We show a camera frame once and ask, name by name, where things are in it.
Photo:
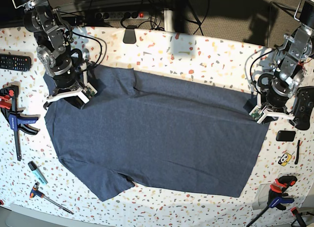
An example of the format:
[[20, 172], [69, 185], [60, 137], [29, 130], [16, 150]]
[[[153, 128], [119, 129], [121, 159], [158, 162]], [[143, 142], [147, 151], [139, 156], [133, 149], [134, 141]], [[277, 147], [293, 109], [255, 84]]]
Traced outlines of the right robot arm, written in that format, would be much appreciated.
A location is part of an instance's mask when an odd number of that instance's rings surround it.
[[61, 17], [60, 8], [51, 8], [48, 0], [12, 0], [16, 9], [23, 7], [25, 28], [34, 34], [37, 57], [55, 84], [44, 108], [64, 99], [82, 109], [97, 90], [88, 82], [87, 71], [94, 63], [83, 59], [82, 51], [71, 48], [71, 25]]

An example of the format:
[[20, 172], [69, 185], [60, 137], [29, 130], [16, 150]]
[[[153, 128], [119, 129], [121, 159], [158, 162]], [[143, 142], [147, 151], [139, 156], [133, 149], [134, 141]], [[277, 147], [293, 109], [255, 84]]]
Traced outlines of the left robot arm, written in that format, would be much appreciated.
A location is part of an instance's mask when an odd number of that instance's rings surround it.
[[295, 128], [307, 130], [314, 106], [313, 87], [303, 87], [307, 58], [314, 55], [314, 0], [300, 0], [292, 17], [300, 26], [284, 35], [281, 46], [273, 48], [271, 72], [263, 73], [251, 84], [257, 104], [250, 116], [258, 123], [285, 118]]

